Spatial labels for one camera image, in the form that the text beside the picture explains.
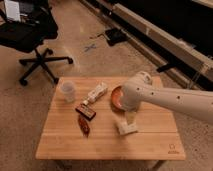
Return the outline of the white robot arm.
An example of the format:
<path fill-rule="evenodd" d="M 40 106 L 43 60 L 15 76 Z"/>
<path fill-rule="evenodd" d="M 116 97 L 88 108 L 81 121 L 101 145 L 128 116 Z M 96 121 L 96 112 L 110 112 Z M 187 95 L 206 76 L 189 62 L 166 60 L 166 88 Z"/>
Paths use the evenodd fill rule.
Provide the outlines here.
<path fill-rule="evenodd" d="M 155 87 L 144 71 L 125 81 L 121 92 L 120 104 L 125 111 L 134 111 L 144 101 L 213 125 L 213 92 Z"/>

